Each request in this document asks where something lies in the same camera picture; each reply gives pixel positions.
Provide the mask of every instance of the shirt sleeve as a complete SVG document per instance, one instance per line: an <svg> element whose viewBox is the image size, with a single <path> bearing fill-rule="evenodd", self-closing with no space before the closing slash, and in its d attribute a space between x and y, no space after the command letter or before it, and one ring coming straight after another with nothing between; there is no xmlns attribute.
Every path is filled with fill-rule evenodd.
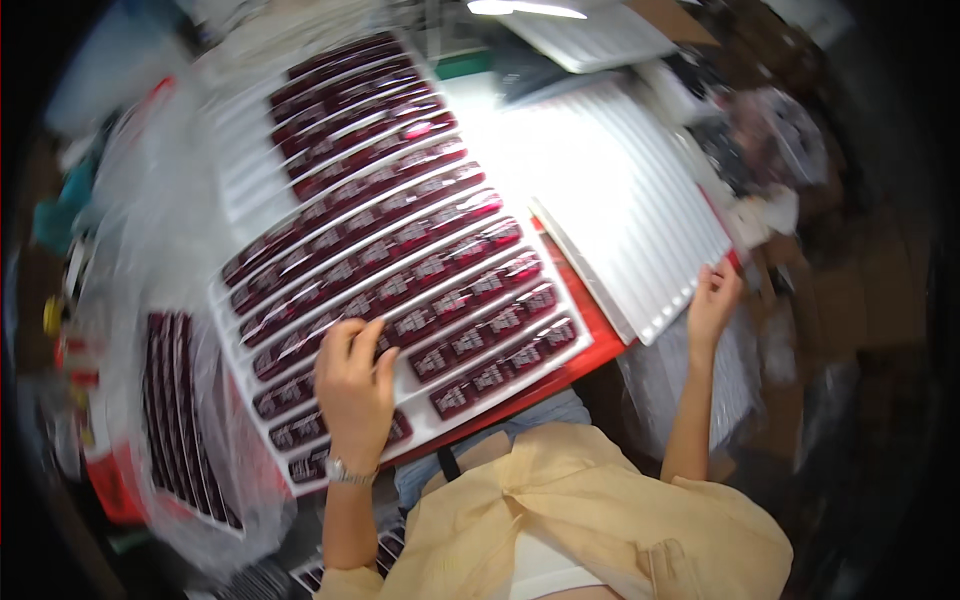
<svg viewBox="0 0 960 600"><path fill-rule="evenodd" d="M710 591L704 590L705 597L780 598L790 575L793 547L777 522L725 485L679 476L673 485L706 500L707 525L699 535L710 551L698 557L698 566L708 568L716 579Z"/></svg>
<svg viewBox="0 0 960 600"><path fill-rule="evenodd" d="M343 571L329 568L324 573L323 586L313 595L314 600L373 600L383 588L383 577L365 566Z"/></svg>

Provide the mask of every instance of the black strap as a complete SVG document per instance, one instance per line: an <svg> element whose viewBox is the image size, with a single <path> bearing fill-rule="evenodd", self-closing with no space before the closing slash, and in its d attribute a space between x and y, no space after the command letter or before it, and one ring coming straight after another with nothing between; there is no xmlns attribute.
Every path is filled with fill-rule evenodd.
<svg viewBox="0 0 960 600"><path fill-rule="evenodd" d="M457 459L454 458L453 452L450 451L450 446L445 445L437 450L437 460L440 461L440 469L443 470L447 482L453 481L460 476L460 465L457 465Z"/></svg>

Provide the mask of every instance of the silver watch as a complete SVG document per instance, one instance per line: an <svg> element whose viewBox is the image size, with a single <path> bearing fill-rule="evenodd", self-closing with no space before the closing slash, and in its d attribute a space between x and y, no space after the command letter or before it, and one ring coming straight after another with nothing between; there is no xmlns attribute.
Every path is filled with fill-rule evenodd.
<svg viewBox="0 0 960 600"><path fill-rule="evenodd" d="M325 467L326 476L329 478L330 483L350 483L356 486L373 485L376 474L380 472L378 468L370 475L358 475L357 473L350 472L342 460L330 456L326 457Z"/></svg>

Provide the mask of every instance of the fluorescent light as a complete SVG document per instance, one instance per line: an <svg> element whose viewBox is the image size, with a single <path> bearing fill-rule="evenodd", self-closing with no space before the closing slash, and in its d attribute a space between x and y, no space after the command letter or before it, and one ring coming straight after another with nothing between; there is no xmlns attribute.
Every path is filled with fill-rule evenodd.
<svg viewBox="0 0 960 600"><path fill-rule="evenodd" d="M535 4L514 0L470 0L467 8L474 14L510 14L513 11L536 12L550 16L565 16L574 19L585 19L587 16L571 9L551 6L549 4Z"/></svg>

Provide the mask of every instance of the teal cloth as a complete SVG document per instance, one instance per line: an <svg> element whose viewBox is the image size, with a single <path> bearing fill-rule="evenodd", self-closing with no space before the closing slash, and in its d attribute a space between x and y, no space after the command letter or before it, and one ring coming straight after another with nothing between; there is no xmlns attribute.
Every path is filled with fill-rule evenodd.
<svg viewBox="0 0 960 600"><path fill-rule="evenodd" d="M93 157L88 156L66 175L60 197L40 201L34 208L34 238L58 256L66 256L73 240L73 222L90 203Z"/></svg>

